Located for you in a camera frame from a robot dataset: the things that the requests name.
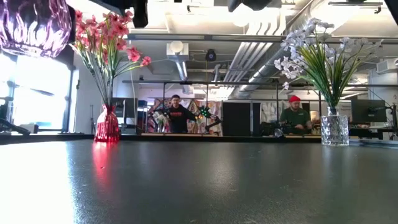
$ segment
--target black table surface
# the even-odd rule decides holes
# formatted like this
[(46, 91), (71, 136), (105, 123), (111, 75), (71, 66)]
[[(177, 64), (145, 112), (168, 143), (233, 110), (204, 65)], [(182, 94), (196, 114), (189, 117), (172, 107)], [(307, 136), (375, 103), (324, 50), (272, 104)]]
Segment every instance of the black table surface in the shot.
[(398, 149), (0, 146), (0, 223), (398, 223)]

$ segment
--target man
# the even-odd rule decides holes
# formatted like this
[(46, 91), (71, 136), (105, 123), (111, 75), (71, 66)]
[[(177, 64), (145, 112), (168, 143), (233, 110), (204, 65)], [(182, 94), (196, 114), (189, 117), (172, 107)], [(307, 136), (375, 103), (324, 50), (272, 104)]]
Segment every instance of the man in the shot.
[(289, 99), (290, 108), (284, 109), (280, 115), (281, 123), (291, 123), (294, 134), (309, 133), (312, 129), (310, 115), (300, 108), (300, 98), (292, 96)]
[(169, 108), (171, 133), (187, 133), (187, 120), (196, 121), (195, 115), (180, 105), (180, 96), (172, 96), (172, 106)]

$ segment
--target computer monitor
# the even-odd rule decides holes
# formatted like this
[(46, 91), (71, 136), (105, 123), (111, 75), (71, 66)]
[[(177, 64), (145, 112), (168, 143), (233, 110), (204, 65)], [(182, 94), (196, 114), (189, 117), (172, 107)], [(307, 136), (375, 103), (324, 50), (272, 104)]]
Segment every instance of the computer monitor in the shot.
[(386, 122), (385, 106), (384, 100), (351, 100), (352, 122)]
[(134, 98), (112, 98), (113, 105), (115, 105), (114, 113), (116, 117), (123, 118), (123, 114), (126, 113), (126, 118), (135, 118), (136, 117), (136, 108), (134, 108), (134, 100), (135, 106), (138, 107), (138, 99)]

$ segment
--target red beanie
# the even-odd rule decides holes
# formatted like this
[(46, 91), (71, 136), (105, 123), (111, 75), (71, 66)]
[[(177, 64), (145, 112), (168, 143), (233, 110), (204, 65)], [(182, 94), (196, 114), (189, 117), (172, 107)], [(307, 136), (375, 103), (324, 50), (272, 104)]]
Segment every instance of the red beanie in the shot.
[(289, 103), (293, 103), (293, 102), (295, 102), (295, 101), (300, 101), (300, 98), (299, 97), (297, 97), (297, 96), (292, 96), (292, 97), (290, 97), (290, 99), (289, 99)]

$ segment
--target green shirt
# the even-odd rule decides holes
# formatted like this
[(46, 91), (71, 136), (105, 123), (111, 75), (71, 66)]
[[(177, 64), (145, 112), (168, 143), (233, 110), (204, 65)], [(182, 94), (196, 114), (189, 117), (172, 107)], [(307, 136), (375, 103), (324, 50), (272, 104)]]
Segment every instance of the green shirt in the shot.
[(299, 108), (297, 111), (292, 111), (292, 109), (287, 108), (282, 111), (279, 121), (291, 122), (293, 127), (301, 124), (305, 128), (305, 124), (309, 120), (310, 115), (305, 110)]

